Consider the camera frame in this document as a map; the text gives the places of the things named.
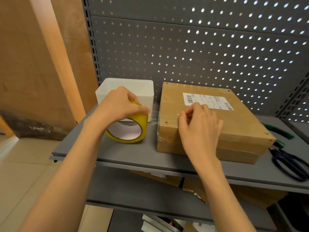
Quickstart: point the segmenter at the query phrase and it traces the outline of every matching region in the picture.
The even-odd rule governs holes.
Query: green-handled pliers
[[[295,136],[294,136],[293,134],[291,134],[291,133],[289,133],[289,132],[287,132],[287,131],[284,131],[284,130],[282,130],[282,129],[280,129],[280,128],[277,128],[276,126],[269,125],[269,124],[265,124],[265,123],[262,123],[262,125],[264,125],[264,127],[265,127],[267,130],[272,131],[272,132],[275,132],[275,133],[277,133],[277,134],[280,134],[281,136],[287,138],[288,140],[291,140],[291,139],[295,138]],[[280,149],[282,149],[282,148],[285,147],[285,144],[284,144],[282,141],[278,140],[278,139],[276,139],[276,141],[274,142],[273,145],[274,145],[275,147],[280,148]]]

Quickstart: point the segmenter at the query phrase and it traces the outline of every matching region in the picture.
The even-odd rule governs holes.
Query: tape roll
[[[140,103],[133,100],[130,102],[141,106]],[[107,128],[105,134],[122,143],[135,143],[142,140],[147,133],[148,114],[136,113],[128,119],[133,120],[136,124],[131,125],[132,122],[126,122],[128,125],[125,125],[124,122],[115,122]]]

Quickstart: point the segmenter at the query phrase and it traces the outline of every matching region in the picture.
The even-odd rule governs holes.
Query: tile floor
[[[59,169],[49,160],[59,141],[0,134],[0,232],[15,232]],[[86,205],[79,232],[106,232],[113,209]]]

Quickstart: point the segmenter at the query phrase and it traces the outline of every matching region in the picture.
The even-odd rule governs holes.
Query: white plastic container
[[[120,78],[106,78],[99,88],[95,91],[98,104],[100,104],[106,95],[112,89],[117,89],[119,86],[126,87],[129,91],[134,93],[140,104],[150,108],[148,115],[148,122],[152,117],[152,106],[154,102],[154,83],[152,80],[135,80],[135,79],[120,79]]]

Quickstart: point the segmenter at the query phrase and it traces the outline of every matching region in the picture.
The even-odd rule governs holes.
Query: tape roll cardboard core
[[[142,134],[142,128],[137,122],[115,122],[112,123],[107,130],[110,135],[121,140],[134,140]]]

